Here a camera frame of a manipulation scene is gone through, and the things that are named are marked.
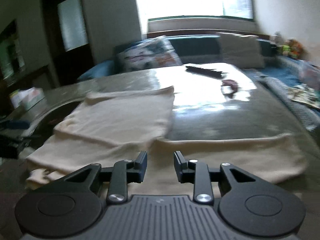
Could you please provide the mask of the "dark door with glass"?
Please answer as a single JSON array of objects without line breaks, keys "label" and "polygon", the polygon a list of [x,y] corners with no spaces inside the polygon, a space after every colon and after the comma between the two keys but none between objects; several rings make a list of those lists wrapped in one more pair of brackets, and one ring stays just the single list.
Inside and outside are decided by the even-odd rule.
[{"label": "dark door with glass", "polygon": [[94,66],[82,0],[41,0],[50,55],[61,86]]}]

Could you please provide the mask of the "plain grey pillow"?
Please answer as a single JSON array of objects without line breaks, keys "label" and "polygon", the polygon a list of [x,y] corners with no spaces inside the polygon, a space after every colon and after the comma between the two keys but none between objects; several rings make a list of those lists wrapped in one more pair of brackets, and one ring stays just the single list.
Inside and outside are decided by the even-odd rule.
[{"label": "plain grey pillow", "polygon": [[224,63],[240,69],[265,68],[258,37],[235,33],[218,33],[220,53]]}]

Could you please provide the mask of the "teal corner sofa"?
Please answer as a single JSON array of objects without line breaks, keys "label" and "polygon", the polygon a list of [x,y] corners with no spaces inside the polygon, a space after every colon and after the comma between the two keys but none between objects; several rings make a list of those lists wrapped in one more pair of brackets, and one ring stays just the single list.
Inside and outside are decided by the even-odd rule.
[{"label": "teal corner sofa", "polygon": [[[218,44],[217,35],[189,35],[169,36],[168,42],[172,45],[183,64],[216,63],[222,61],[222,55]],[[110,76],[123,72],[124,64],[121,62],[120,53],[143,44],[146,41],[122,44],[113,50],[113,56],[105,60],[78,77],[79,81],[86,81],[98,77]],[[297,61],[276,55],[276,46],[267,40],[259,40],[261,54],[265,61],[265,67],[250,67],[245,72],[249,77],[257,80],[270,90],[284,105],[301,121],[310,132],[319,131],[319,110],[306,105],[293,102],[287,97],[290,87],[303,86],[299,80],[299,71],[313,69],[307,62]]]}]

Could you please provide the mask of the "black remote control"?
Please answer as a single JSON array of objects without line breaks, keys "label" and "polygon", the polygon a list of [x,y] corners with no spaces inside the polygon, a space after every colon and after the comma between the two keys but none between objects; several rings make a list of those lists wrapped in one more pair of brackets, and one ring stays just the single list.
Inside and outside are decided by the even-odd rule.
[{"label": "black remote control", "polygon": [[191,73],[196,73],[208,77],[213,77],[216,79],[222,79],[222,72],[217,71],[215,69],[205,69],[201,67],[194,67],[194,66],[186,66],[186,71]]}]

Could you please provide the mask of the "pink hair scrunchie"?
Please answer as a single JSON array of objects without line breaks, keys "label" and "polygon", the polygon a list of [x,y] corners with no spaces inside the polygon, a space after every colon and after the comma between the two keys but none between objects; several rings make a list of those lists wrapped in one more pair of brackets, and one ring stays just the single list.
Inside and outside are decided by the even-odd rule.
[{"label": "pink hair scrunchie", "polygon": [[231,79],[222,80],[221,92],[223,95],[233,96],[239,90],[239,85]]}]

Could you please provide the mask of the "butterfly print pillow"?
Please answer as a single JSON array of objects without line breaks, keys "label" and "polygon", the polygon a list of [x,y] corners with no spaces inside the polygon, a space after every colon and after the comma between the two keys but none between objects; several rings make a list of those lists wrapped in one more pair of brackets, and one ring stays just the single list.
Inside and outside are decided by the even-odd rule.
[{"label": "butterfly print pillow", "polygon": [[117,58],[125,72],[182,65],[180,57],[165,36],[127,48],[117,54]]}]

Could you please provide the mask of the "brown plush toy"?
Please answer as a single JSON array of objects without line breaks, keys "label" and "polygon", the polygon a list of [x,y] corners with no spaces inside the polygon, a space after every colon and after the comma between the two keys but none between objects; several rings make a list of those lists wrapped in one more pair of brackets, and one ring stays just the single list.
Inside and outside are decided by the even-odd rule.
[{"label": "brown plush toy", "polygon": [[281,54],[286,57],[292,57],[292,45],[293,39],[286,40],[284,44],[281,46]]}]

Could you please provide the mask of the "patterned cloth on sofa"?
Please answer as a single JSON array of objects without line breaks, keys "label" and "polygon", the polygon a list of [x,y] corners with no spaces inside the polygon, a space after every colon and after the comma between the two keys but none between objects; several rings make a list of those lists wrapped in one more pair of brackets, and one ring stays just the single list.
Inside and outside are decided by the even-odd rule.
[{"label": "patterned cloth on sofa", "polygon": [[288,87],[287,92],[291,101],[319,110],[319,92],[306,84]]}]

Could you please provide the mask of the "orange plush toy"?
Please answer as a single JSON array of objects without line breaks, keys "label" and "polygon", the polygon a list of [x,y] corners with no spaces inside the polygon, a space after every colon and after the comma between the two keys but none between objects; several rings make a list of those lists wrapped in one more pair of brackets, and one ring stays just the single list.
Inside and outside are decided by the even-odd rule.
[{"label": "orange plush toy", "polygon": [[290,45],[291,57],[293,59],[300,59],[303,53],[303,46],[297,40],[292,40]]}]

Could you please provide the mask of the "cream knit sweater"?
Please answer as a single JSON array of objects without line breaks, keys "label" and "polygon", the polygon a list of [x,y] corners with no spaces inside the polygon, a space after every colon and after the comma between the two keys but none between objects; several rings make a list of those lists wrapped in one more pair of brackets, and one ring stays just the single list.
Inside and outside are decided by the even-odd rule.
[{"label": "cream knit sweater", "polygon": [[133,194],[189,194],[177,181],[173,156],[180,151],[209,167],[230,163],[268,182],[279,183],[303,174],[306,158],[291,134],[235,140],[165,139],[171,126],[174,89],[88,93],[82,103],[54,127],[53,135],[27,157],[26,184],[36,189],[86,165],[111,167],[148,153],[142,185]]}]

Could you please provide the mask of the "black white plush toy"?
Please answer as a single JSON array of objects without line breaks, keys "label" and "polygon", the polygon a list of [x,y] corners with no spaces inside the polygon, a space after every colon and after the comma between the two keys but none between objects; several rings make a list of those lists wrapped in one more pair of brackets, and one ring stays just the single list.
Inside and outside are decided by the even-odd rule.
[{"label": "black white plush toy", "polygon": [[270,42],[276,46],[277,49],[281,49],[284,44],[284,39],[279,31],[270,36]]}]

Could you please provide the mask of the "tissue box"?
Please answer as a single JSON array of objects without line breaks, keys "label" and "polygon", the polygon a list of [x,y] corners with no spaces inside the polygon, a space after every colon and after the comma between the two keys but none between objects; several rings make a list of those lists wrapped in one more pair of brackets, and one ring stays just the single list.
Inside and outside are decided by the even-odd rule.
[{"label": "tissue box", "polygon": [[14,108],[23,107],[26,111],[45,98],[42,88],[32,87],[27,90],[16,90],[10,95]]}]

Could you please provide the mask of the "round black induction cooktop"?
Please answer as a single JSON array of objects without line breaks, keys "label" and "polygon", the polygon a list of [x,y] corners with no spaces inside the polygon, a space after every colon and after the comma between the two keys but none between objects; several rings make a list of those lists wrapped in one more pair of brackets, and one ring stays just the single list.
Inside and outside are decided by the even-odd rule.
[{"label": "round black induction cooktop", "polygon": [[37,124],[33,131],[33,135],[41,137],[43,140],[47,140],[53,135],[54,127],[63,121],[66,116],[71,114],[79,104],[80,101],[73,101],[50,110]]}]

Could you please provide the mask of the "clear plastic storage box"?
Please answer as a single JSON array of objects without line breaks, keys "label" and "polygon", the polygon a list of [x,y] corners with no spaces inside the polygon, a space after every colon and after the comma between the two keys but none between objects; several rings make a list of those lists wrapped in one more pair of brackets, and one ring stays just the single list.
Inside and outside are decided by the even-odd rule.
[{"label": "clear plastic storage box", "polygon": [[306,61],[299,61],[299,80],[316,91],[319,91],[319,69]]}]

